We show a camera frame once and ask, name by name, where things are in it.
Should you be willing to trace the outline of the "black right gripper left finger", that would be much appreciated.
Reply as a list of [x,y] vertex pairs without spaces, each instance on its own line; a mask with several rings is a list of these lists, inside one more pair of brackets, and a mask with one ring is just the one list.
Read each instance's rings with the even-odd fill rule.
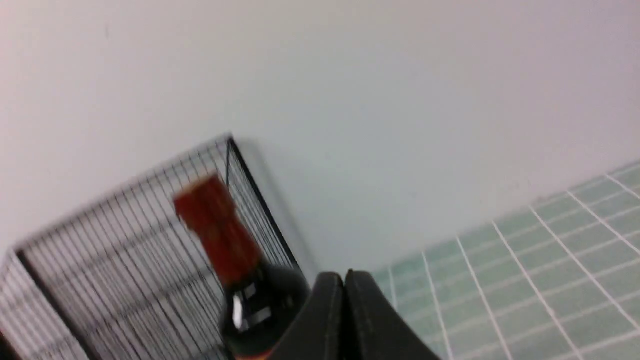
[[335,272],[318,274],[311,294],[270,360],[340,360],[344,283]]

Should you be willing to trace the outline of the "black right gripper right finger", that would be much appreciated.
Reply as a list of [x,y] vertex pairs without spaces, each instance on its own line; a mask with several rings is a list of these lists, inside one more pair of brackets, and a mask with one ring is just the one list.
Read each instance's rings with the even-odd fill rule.
[[384,296],[373,276],[350,269],[343,282],[345,360],[438,360]]

